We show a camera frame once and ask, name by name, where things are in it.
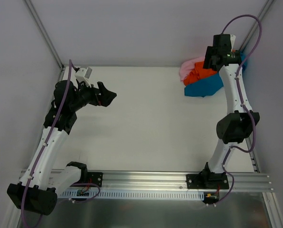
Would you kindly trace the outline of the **teal blue t shirt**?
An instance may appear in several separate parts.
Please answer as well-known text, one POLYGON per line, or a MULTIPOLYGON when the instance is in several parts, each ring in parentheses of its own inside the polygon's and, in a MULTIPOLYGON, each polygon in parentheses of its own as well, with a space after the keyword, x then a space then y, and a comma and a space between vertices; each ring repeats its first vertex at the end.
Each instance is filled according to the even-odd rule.
POLYGON ((185 86, 184 95, 189 97, 206 97, 214 95, 223 87, 219 73, 185 86))

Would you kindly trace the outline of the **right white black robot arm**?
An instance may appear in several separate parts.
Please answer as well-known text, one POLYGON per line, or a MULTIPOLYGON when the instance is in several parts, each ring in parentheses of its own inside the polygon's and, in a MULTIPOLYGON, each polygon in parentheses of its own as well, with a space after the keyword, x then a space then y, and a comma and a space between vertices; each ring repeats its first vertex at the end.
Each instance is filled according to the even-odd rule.
POLYGON ((206 50, 204 68, 219 73, 226 95, 227 115, 216 126, 218 143, 204 169, 192 179, 197 188, 229 188, 226 165, 234 149, 239 149, 249 136, 255 136, 260 114, 254 112, 245 92, 243 61, 239 51, 233 50, 235 36, 219 34, 206 50))

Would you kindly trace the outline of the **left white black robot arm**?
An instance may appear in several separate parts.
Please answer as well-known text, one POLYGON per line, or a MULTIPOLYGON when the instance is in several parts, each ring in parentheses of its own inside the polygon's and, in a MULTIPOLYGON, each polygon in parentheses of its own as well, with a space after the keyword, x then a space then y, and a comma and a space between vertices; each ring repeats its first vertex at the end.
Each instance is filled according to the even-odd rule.
POLYGON ((34 157, 17 184, 11 183, 7 194, 21 211, 49 215, 57 204, 57 198, 71 185, 88 183, 87 165, 71 161, 59 177, 50 180, 57 154, 70 135, 77 120, 76 112, 86 105, 107 107, 117 97, 103 82, 97 87, 81 82, 75 86, 72 81, 56 83, 54 99, 45 117, 41 140, 34 157))

